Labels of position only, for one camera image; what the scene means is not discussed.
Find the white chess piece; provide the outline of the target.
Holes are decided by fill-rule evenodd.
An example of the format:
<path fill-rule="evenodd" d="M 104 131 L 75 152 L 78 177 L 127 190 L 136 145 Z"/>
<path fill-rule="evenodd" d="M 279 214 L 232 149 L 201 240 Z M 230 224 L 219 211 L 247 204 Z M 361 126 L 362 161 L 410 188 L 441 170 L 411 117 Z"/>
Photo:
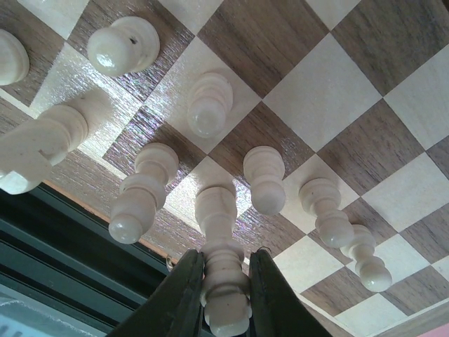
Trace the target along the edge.
<path fill-rule="evenodd" d="M 234 96 L 230 82 L 221 74 L 202 74 L 190 89 L 187 122 L 201 138 L 217 136 L 225 127 Z"/>
<path fill-rule="evenodd" d="M 233 239 L 236 198 L 224 187 L 209 187 L 195 201 L 196 221 L 206 243 L 200 301 L 214 336 L 239 336 L 248 330 L 252 309 L 250 280 L 242 270 L 243 247 Z"/>
<path fill-rule="evenodd" d="M 300 188 L 299 198 L 304 211 L 316 218 L 315 228 L 326 246 L 339 249 L 352 241 L 354 229 L 346 213 L 339 209 L 341 194 L 331 180 L 310 180 Z"/>
<path fill-rule="evenodd" d="M 166 201 L 166 186 L 179 168 L 175 151 L 162 143 L 145 145 L 134 161 L 135 172 L 119 186 L 108 226 L 111 237 L 122 244 L 134 244 L 154 224 L 156 212 Z"/>
<path fill-rule="evenodd" d="M 392 276 L 384 261 L 375 256 L 377 244 L 373 234 L 366 226 L 352 227 L 354 238 L 340 248 L 341 253 L 356 263 L 355 272 L 367 290 L 376 293 L 386 291 L 392 285 Z"/>
<path fill-rule="evenodd" d="M 67 105 L 55 105 L 3 134 L 1 189 L 12 195 L 34 189 L 87 135 L 86 119 Z"/>
<path fill-rule="evenodd" d="M 29 72 L 29 56 L 22 43 L 1 29 L 0 84 L 7 86 L 22 81 Z"/>
<path fill-rule="evenodd" d="M 285 165 L 280 153 L 270 146 L 254 147 L 243 159 L 243 173 L 255 210 L 266 216 L 278 214 L 286 202 L 282 181 Z"/>

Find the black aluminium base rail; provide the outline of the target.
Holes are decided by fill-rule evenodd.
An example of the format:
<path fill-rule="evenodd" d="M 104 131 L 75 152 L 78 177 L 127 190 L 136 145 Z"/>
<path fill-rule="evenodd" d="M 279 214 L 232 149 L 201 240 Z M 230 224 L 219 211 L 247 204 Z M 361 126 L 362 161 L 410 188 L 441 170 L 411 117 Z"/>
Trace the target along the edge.
<path fill-rule="evenodd" d="M 146 246 L 117 244 L 105 221 L 48 187 L 1 194 L 1 291 L 110 332 L 167 276 Z"/>

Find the wooden chess board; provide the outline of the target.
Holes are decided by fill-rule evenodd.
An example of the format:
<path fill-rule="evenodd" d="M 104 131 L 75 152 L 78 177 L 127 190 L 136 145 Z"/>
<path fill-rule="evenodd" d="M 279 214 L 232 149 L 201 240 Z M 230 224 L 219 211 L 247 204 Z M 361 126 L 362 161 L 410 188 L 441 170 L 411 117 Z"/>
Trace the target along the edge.
<path fill-rule="evenodd" d="M 87 43 L 136 16 L 161 47 L 141 72 L 109 77 Z M 176 179 L 141 245 L 180 258 L 205 241 L 194 216 L 201 186 L 236 190 L 234 238 L 268 248 L 299 299 L 334 336 L 417 336 L 448 322 L 447 1 L 2 1 L 1 28 L 28 52 L 28 75 L 1 88 L 1 131 L 71 105 L 90 135 L 51 172 L 52 187 L 107 221 L 140 148 L 171 146 Z M 207 72 L 233 106 L 201 138 L 187 99 Z M 255 210 L 243 159 L 254 147 L 284 162 L 283 209 Z M 326 246 L 300 188 L 327 178 L 339 209 L 366 226 L 392 285 L 372 292 L 355 262 Z"/>

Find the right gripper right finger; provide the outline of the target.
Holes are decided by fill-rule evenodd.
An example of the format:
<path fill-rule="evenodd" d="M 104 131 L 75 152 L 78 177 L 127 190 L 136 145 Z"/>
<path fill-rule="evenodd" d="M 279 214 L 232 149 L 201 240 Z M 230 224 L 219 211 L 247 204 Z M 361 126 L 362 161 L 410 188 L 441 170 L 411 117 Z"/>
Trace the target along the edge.
<path fill-rule="evenodd" d="M 290 287 L 268 250 L 250 255 L 249 336 L 329 336 Z"/>

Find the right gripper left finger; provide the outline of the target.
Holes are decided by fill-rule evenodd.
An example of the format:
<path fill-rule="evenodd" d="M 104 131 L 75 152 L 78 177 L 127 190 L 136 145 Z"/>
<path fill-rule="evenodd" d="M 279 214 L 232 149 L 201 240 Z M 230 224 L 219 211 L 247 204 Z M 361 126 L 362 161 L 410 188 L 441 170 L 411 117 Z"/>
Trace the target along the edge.
<path fill-rule="evenodd" d="M 108 336 L 200 336 L 203 266 L 203 254 L 188 250 L 150 298 Z"/>

